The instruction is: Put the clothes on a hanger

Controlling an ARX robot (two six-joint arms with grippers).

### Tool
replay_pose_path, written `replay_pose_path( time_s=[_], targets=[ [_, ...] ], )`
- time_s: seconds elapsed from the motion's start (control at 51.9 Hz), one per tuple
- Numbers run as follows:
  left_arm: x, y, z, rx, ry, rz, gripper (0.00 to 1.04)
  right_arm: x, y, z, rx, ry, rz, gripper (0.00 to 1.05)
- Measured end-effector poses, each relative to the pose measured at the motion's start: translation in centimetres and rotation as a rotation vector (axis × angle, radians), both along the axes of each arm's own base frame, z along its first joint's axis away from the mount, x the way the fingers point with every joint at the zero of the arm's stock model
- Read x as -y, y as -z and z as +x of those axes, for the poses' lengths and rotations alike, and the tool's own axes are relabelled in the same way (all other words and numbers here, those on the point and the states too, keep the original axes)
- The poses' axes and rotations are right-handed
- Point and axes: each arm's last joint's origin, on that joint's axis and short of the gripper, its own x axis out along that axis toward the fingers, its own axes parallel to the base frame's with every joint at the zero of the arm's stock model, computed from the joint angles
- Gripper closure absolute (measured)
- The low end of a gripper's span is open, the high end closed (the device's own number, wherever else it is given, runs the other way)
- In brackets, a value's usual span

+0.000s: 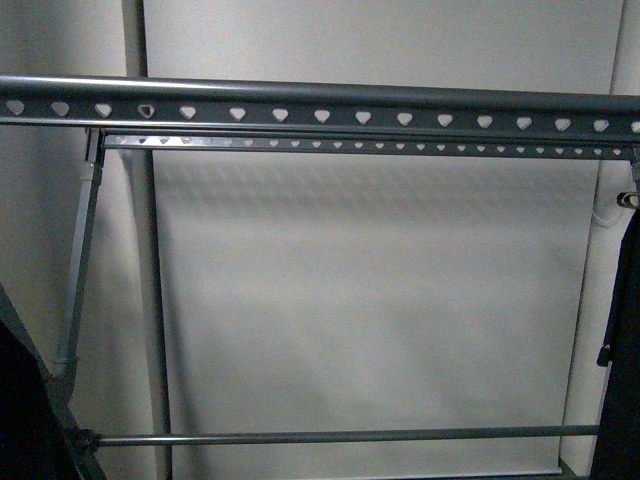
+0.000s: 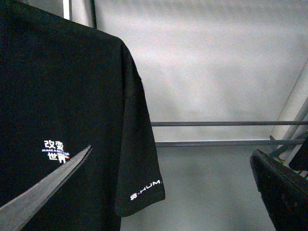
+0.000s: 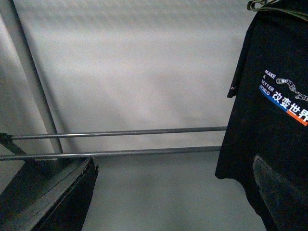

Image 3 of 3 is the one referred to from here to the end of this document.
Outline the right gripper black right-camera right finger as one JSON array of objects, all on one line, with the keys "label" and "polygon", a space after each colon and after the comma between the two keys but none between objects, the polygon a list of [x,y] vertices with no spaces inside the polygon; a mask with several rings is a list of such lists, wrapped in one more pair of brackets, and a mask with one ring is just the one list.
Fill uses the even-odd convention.
[{"label": "right gripper black right-camera right finger", "polygon": [[278,230],[308,229],[308,183],[275,171],[261,156],[253,161],[255,181]]}]

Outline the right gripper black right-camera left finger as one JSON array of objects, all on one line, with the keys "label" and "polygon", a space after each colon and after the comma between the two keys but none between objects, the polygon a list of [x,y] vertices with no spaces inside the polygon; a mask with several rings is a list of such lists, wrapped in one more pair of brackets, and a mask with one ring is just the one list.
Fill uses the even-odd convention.
[{"label": "right gripper black right-camera left finger", "polygon": [[2,231],[80,231],[99,168],[75,161],[52,177],[25,163],[0,194]]}]

